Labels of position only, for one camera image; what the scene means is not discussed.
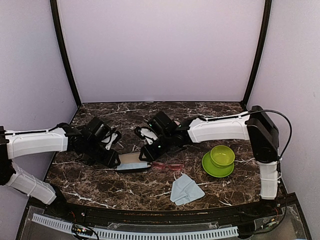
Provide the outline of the pink translucent sunglasses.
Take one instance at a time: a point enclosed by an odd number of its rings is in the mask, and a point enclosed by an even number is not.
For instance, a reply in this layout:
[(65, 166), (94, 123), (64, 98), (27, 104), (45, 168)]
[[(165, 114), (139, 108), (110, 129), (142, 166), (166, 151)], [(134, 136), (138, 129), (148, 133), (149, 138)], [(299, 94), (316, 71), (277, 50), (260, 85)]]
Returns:
[(156, 161), (154, 161), (151, 164), (151, 166), (156, 168), (156, 169), (159, 169), (159, 170), (169, 169), (171, 171), (181, 171), (184, 168), (184, 164), (183, 163), (166, 164), (166, 163), (156, 162)]

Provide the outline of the black glasses case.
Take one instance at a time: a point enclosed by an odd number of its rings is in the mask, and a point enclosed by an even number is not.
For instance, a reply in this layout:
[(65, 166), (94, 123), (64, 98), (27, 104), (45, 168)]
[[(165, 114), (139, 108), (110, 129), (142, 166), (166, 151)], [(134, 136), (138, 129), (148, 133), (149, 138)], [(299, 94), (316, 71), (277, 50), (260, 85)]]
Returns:
[[(120, 154), (119, 157), (119, 162), (120, 164), (128, 164), (128, 163), (139, 163), (139, 162), (147, 162), (144, 159), (140, 160), (140, 152), (131, 152), (131, 153), (126, 153), (126, 154)], [(144, 172), (147, 171), (151, 168), (151, 164), (147, 162), (149, 165), (147, 168), (141, 168), (141, 169), (135, 169), (135, 170), (121, 170), (117, 171), (115, 168), (115, 171), (119, 173), (139, 173), (139, 172)]]

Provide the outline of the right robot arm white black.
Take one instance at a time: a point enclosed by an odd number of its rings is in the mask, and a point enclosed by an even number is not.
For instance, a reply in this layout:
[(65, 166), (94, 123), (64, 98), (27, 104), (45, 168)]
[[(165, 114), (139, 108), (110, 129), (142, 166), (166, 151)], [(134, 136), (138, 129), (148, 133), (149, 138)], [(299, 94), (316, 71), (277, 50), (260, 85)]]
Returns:
[(164, 112), (158, 112), (146, 127), (136, 127), (134, 133), (147, 144), (140, 150), (141, 161), (154, 162), (175, 147), (215, 140), (250, 141), (260, 170), (260, 197), (255, 213), (266, 217), (275, 208), (281, 178), (279, 129), (268, 116), (269, 109), (255, 105), (249, 111), (234, 115), (197, 116), (176, 123)]

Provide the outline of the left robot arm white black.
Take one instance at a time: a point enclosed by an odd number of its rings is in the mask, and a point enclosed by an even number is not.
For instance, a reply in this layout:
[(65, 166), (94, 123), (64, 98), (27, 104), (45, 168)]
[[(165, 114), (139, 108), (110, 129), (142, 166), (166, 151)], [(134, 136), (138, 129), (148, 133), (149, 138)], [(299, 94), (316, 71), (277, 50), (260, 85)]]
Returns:
[(122, 135), (97, 117), (76, 127), (66, 122), (53, 128), (30, 131), (13, 131), (0, 128), (0, 184), (35, 198), (60, 218), (71, 213), (65, 197), (52, 184), (43, 182), (26, 172), (14, 159), (43, 153), (75, 152), (88, 157), (89, 162), (108, 168), (120, 165), (119, 154), (111, 147)]

